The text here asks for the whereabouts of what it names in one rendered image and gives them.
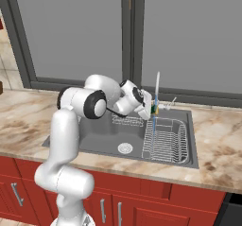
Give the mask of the white sink tap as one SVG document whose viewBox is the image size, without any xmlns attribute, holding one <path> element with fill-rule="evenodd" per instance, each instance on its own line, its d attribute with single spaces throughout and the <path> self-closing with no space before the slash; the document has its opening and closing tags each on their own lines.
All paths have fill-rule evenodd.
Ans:
<svg viewBox="0 0 242 226">
<path fill-rule="evenodd" d="M 159 110 L 167 110 L 169 111 L 171 109 L 171 106 L 174 104 L 174 102 L 176 101 L 176 97 L 173 98 L 172 101 L 170 101 L 169 103 L 167 103 L 166 105 L 164 104 L 160 104 L 159 103 L 159 85 L 160 85 L 160 77 L 161 74 L 160 72 L 157 73 L 157 77 L 156 77 L 156 85 L 155 85 L 155 114 L 158 114 Z"/>
</svg>

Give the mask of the grey framed window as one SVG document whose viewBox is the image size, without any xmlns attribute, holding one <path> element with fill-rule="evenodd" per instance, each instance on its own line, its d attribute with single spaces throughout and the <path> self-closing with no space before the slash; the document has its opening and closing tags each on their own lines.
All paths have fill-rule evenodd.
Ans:
<svg viewBox="0 0 242 226">
<path fill-rule="evenodd" d="M 26 88 L 129 79 L 159 98 L 242 108 L 242 0 L 0 0 Z"/>
</svg>

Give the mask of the grey sink basin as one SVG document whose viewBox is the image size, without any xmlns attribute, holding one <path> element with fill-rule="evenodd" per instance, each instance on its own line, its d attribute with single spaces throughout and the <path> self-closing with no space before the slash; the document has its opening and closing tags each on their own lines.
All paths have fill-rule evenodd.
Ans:
<svg viewBox="0 0 242 226">
<path fill-rule="evenodd" d="M 170 109 L 160 110 L 156 117 L 174 118 L 181 120 L 187 128 L 189 161 L 186 164 L 177 165 L 171 163 L 161 163 L 142 158 L 142 149 L 145 139 L 147 121 L 143 119 L 143 127 L 122 126 L 112 122 L 113 113 L 107 112 L 97 120 L 83 118 L 79 123 L 81 152 L 95 153 L 111 157 L 140 160 L 151 163 L 176 165 L 190 168 L 198 168 L 198 156 L 193 128 L 192 113 L 184 110 Z M 137 113 L 130 113 L 128 116 L 139 117 Z M 133 146 L 133 151 L 129 154 L 122 154 L 117 147 L 121 143 L 129 143 Z"/>
</svg>

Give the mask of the blue water stream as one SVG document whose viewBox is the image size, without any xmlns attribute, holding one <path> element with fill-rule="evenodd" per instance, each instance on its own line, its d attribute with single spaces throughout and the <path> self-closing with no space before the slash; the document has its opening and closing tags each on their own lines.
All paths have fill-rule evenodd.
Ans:
<svg viewBox="0 0 242 226">
<path fill-rule="evenodd" d="M 154 143 L 154 140 L 155 140 L 155 126 L 156 126 L 156 115 L 154 114 L 152 116 L 152 144 Z"/>
</svg>

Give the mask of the black dishwasher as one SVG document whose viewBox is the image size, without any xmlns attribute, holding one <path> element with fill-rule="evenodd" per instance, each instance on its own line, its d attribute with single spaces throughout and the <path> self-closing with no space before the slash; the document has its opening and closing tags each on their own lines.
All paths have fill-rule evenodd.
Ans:
<svg viewBox="0 0 242 226">
<path fill-rule="evenodd" d="M 242 195 L 228 193 L 222 203 L 216 226 L 242 226 Z"/>
</svg>

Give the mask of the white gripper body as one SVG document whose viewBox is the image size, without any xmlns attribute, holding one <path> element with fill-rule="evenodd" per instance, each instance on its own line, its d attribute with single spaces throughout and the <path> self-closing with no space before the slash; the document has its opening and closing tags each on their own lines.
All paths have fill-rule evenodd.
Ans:
<svg viewBox="0 0 242 226">
<path fill-rule="evenodd" d="M 135 109 L 135 111 L 140 115 L 144 120 L 148 120 L 151 117 L 151 99 L 152 96 L 149 92 L 144 89 L 141 90 L 144 100 L 143 103 Z"/>
</svg>

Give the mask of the green and yellow sponge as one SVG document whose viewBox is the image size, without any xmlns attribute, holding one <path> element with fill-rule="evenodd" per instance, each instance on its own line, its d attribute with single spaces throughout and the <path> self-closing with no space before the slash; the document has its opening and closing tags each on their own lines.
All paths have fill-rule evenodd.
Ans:
<svg viewBox="0 0 242 226">
<path fill-rule="evenodd" d="M 158 100 L 154 100 L 151 104 L 151 114 L 159 113 L 159 102 Z"/>
</svg>

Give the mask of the round silver sink drain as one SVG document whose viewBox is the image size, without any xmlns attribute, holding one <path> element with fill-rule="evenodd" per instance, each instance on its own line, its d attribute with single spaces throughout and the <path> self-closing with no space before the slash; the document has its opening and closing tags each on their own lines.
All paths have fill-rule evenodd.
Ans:
<svg viewBox="0 0 242 226">
<path fill-rule="evenodd" d="M 122 154 L 129 154 L 133 151 L 133 146 L 129 143 L 121 143 L 117 149 Z"/>
</svg>

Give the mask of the red cupboard door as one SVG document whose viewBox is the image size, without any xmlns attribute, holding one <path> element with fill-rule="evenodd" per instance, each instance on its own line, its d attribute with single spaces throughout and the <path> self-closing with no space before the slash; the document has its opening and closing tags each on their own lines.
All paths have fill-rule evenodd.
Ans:
<svg viewBox="0 0 242 226">
<path fill-rule="evenodd" d="M 114 226 L 118 226 L 119 201 L 122 226 L 214 226 L 216 220 L 216 213 L 113 195 Z"/>
<path fill-rule="evenodd" d="M 104 199 L 106 223 L 102 223 L 100 200 Z M 96 189 L 83 201 L 86 212 L 94 219 L 95 226 L 113 226 L 112 195 L 105 190 Z"/>
<path fill-rule="evenodd" d="M 24 198 L 23 207 L 19 205 L 13 193 L 11 183 L 17 183 L 18 193 Z M 0 175 L 0 217 L 33 225 L 39 224 L 39 220 L 20 178 Z"/>
</svg>

